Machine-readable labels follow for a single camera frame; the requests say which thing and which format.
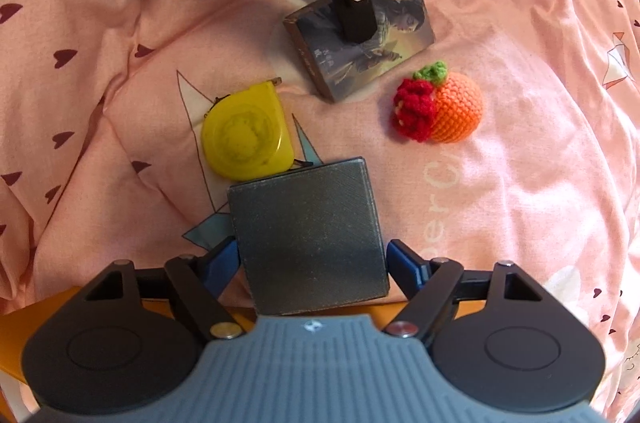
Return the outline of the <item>crochet orange strawberry toy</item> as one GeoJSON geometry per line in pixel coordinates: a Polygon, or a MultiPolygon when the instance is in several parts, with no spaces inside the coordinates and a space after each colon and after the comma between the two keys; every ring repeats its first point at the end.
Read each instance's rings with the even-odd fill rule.
{"type": "Polygon", "coordinates": [[[477,130],[483,115],[480,86],[437,61],[402,80],[390,123],[398,135],[416,142],[456,143],[477,130]]]}

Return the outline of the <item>pink patterned duvet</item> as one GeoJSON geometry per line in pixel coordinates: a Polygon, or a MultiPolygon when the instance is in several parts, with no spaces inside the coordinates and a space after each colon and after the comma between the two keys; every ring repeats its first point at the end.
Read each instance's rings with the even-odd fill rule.
{"type": "Polygon", "coordinates": [[[368,165],[383,235],[469,268],[515,261],[597,334],[593,406],[639,399],[639,0],[424,0],[431,48],[322,100],[283,20],[312,0],[1,0],[1,309],[128,258],[224,237],[227,183],[202,159],[212,102],[270,78],[299,161],[368,165]],[[390,123],[437,61],[484,115],[456,143],[390,123]]]}

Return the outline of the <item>dark grey square box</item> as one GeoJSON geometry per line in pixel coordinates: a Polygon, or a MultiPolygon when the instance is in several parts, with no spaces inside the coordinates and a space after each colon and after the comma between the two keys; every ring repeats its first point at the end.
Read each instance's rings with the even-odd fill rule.
{"type": "Polygon", "coordinates": [[[235,184],[228,204],[250,296],[261,315],[354,305],[390,291],[363,158],[235,184]]]}

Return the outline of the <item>yellow tape measure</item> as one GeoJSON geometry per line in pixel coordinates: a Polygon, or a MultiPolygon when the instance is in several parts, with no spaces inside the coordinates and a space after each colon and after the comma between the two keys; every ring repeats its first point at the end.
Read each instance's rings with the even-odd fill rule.
{"type": "Polygon", "coordinates": [[[295,152],[276,85],[266,80],[218,100],[204,118],[201,146],[210,169],[231,181],[289,170],[295,152]]]}

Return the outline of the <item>illustrated picture book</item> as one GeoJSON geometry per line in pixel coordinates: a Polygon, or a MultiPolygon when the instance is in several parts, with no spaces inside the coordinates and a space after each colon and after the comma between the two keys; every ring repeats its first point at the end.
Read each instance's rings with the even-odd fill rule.
{"type": "Polygon", "coordinates": [[[342,37],[331,0],[317,0],[283,21],[311,82],[329,102],[347,100],[435,41],[424,0],[372,4],[376,31],[360,44],[342,37]]]}

